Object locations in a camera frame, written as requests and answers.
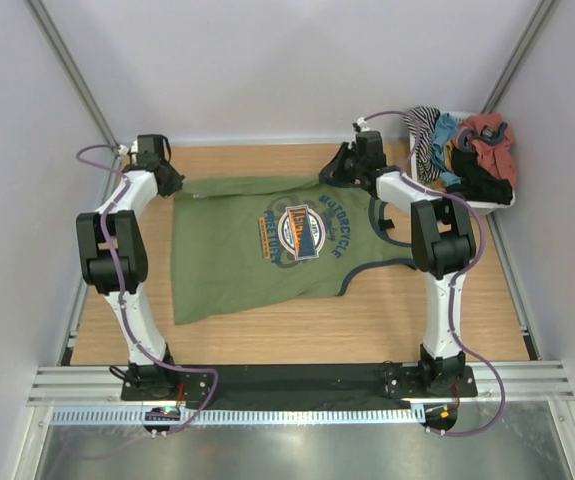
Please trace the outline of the green tank top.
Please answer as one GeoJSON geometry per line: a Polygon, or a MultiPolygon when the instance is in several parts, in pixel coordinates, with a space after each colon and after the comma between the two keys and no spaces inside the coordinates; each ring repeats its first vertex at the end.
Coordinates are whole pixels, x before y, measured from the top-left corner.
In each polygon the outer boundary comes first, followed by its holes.
{"type": "Polygon", "coordinates": [[[186,182],[174,196],[173,320],[342,296],[365,270],[412,267],[391,225],[383,201],[319,175],[186,182]]]}

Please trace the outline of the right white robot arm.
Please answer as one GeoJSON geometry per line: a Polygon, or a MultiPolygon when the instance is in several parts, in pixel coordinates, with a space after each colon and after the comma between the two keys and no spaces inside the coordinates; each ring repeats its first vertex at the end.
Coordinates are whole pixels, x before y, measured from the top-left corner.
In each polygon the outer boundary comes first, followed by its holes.
{"type": "Polygon", "coordinates": [[[426,285],[427,320],[417,381],[428,395],[452,394],[465,376],[462,292],[466,270],[477,258],[468,204],[389,166],[382,136],[374,130],[360,131],[353,142],[342,143],[320,175],[338,186],[358,186],[409,214],[412,257],[426,285]]]}

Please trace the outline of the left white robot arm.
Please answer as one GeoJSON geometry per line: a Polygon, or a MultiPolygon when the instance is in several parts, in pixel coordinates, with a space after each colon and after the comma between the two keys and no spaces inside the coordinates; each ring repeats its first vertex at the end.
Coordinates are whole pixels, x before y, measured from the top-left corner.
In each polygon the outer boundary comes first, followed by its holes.
{"type": "Polygon", "coordinates": [[[141,134],[112,151],[124,163],[104,168],[116,176],[116,186],[102,205],[76,218],[81,273],[113,310],[128,346],[128,366],[110,372],[130,395],[166,400],[180,380],[146,294],[149,261],[138,219],[153,199],[178,192],[184,176],[171,164],[163,134],[141,134]]]}

